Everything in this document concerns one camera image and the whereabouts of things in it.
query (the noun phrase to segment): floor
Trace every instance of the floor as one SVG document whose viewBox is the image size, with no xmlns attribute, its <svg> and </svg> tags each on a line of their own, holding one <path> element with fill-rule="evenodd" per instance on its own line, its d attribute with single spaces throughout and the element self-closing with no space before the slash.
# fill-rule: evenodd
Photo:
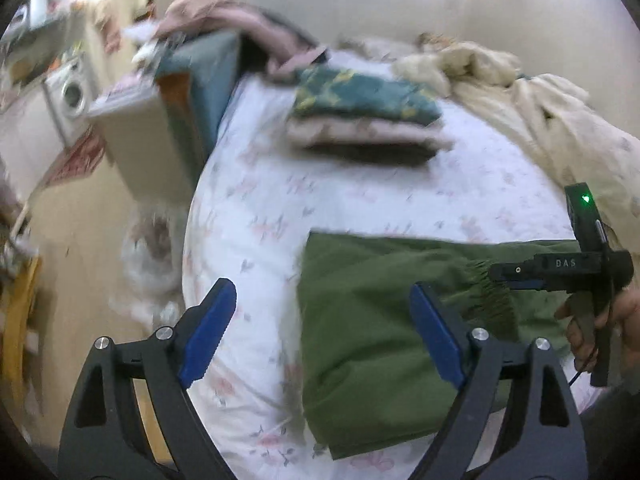
<svg viewBox="0 0 640 480">
<path fill-rule="evenodd" d="M 101 335 L 116 343 L 147 337 L 120 314 L 130 291 L 120 247 L 135 206 L 106 159 L 88 177 L 48 187 L 31 202 L 31 240 L 43 257 L 33 317 L 40 353 L 30 365 L 40 413 L 27 426 L 34 440 L 58 447 L 66 407 L 89 348 Z M 136 391 L 156 458 L 168 459 L 144 384 Z"/>
</svg>

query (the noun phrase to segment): yellow wooden object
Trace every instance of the yellow wooden object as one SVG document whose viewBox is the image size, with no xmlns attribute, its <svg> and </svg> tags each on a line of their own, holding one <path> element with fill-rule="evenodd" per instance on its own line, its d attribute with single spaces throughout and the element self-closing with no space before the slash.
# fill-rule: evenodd
<svg viewBox="0 0 640 480">
<path fill-rule="evenodd" d="M 14 406 L 22 406 L 24 402 L 24 340 L 41 264 L 39 257 L 29 260 L 13 284 L 6 288 L 2 298 L 6 305 L 6 317 L 2 336 L 1 375 L 2 382 L 9 384 Z"/>
</svg>

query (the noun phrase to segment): green garment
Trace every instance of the green garment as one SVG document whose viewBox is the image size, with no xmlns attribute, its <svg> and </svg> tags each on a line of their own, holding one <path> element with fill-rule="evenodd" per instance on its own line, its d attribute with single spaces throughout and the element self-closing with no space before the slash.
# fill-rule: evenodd
<svg viewBox="0 0 640 480">
<path fill-rule="evenodd" d="M 441 115 L 435 98 L 433 89 L 425 84 L 315 65 L 300 73 L 292 115 L 365 116 L 426 126 Z"/>
<path fill-rule="evenodd" d="M 554 320 L 564 292 L 509 290 L 491 282 L 494 262 L 577 251 L 575 241 L 497 245 L 311 233 L 303 255 L 303 407 L 319 444 L 334 458 L 434 433 L 456 391 L 440 379 L 415 331 L 410 287 L 428 282 L 470 326 L 503 340 L 543 336 L 566 352 Z M 495 409 L 508 399 L 502 385 Z"/>
</svg>

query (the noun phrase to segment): pink blanket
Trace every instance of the pink blanket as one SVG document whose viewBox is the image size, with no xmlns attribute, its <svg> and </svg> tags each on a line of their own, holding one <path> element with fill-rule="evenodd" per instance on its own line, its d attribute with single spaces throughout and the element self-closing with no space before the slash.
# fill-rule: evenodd
<svg viewBox="0 0 640 480">
<path fill-rule="evenodd" d="M 237 0 L 175 0 L 166 10 L 155 37 L 219 28 L 238 28 L 252 38 L 270 56 L 267 70 L 273 75 L 308 66 L 326 49 L 308 44 L 293 31 L 265 18 L 255 7 Z"/>
</svg>

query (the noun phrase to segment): human hand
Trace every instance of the human hand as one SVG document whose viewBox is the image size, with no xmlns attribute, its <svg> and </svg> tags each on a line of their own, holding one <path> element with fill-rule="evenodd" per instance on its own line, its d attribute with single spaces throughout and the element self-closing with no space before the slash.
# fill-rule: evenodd
<svg viewBox="0 0 640 480">
<path fill-rule="evenodd" d="M 629 289 L 620 292 L 613 300 L 611 312 L 611 323 L 618 324 L 622 330 L 622 369 L 627 370 L 640 364 L 640 290 Z M 555 317 L 565 319 L 569 316 L 571 316 L 571 309 L 565 302 L 556 310 Z M 604 328 L 608 316 L 609 309 L 595 319 L 595 327 Z M 593 351 L 593 345 L 585 342 L 582 330 L 575 319 L 569 322 L 565 335 L 571 345 L 571 352 L 575 356 L 575 369 L 582 370 L 585 361 Z M 597 357 L 598 351 L 595 351 L 585 371 L 593 370 Z"/>
</svg>

